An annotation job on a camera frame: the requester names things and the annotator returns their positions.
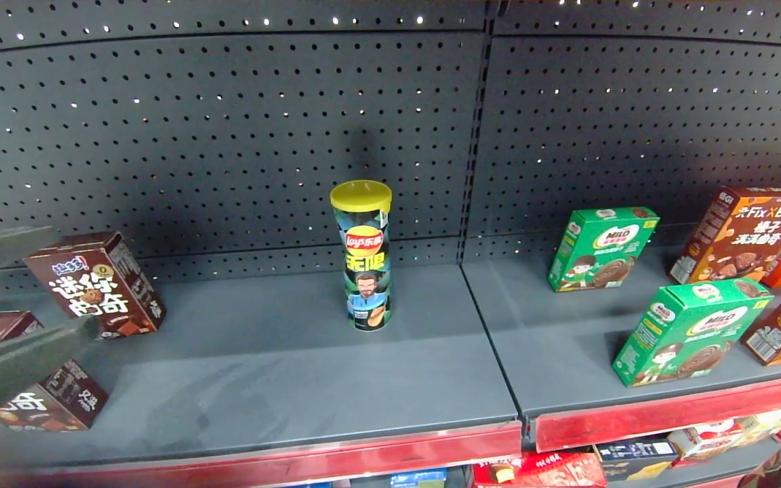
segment yellow lid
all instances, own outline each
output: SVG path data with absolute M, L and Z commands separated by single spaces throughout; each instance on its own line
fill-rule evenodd
M 343 212 L 391 212 L 393 191 L 373 180 L 351 180 L 331 191 L 331 204 Z

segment lay's logo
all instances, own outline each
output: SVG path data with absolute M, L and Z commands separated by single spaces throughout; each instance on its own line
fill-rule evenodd
M 354 226 L 345 233 L 345 248 L 352 256 L 372 256 L 384 244 L 381 229 L 371 226 Z

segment barcode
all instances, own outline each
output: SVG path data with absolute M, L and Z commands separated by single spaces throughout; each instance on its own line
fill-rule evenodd
M 769 361 L 773 356 L 776 355 L 776 349 L 769 345 L 769 342 L 763 339 L 761 333 L 758 331 L 754 333 L 748 341 L 746 341 L 746 345 L 750 346 L 753 352 L 759 355 L 759 357 L 764 361 Z
M 670 444 L 667 442 L 657 442 L 653 444 L 653 447 L 656 448 L 657 454 L 671 454 L 673 453 L 673 449 L 670 448 Z

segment milo logo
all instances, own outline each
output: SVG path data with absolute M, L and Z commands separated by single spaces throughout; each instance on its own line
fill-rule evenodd
M 354 226 L 345 232 L 345 249 L 352 256 L 372 256 L 384 243 L 381 229 L 372 226 Z
M 653 303 L 653 305 L 650 306 L 650 312 L 655 313 L 666 322 L 673 322 L 673 319 L 677 318 L 676 313 L 674 313 L 673 310 L 667 308 L 667 306 L 661 302 Z
M 727 312 L 719 310 L 719 312 L 713 312 L 707 315 L 703 319 L 700 319 L 697 324 L 692 325 L 689 331 L 686 331 L 686 336 L 696 336 L 699 333 L 706 333 L 707 331 L 716 331 L 728 327 L 728 325 L 734 324 L 746 315 L 749 310 L 748 306 L 739 306 L 733 310 Z
M 631 224 L 628 226 L 612 226 L 610 229 L 602 232 L 598 239 L 593 243 L 593 247 L 601 249 L 608 246 L 622 246 L 626 242 L 631 241 L 638 235 L 638 230 L 641 226 L 637 224 Z

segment red shelf edge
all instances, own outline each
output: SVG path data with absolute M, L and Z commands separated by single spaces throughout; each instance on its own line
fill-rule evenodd
M 106 487 L 291 485 L 469 464 L 519 456 L 520 450 L 521 423 L 512 420 L 489 426 L 251 454 L 50 468 L 31 470 L 31 473 L 0 472 L 0 486 L 17 485 L 27 479 Z
M 534 419 L 536 449 L 619 441 L 781 408 L 781 379 L 657 401 L 546 413 Z

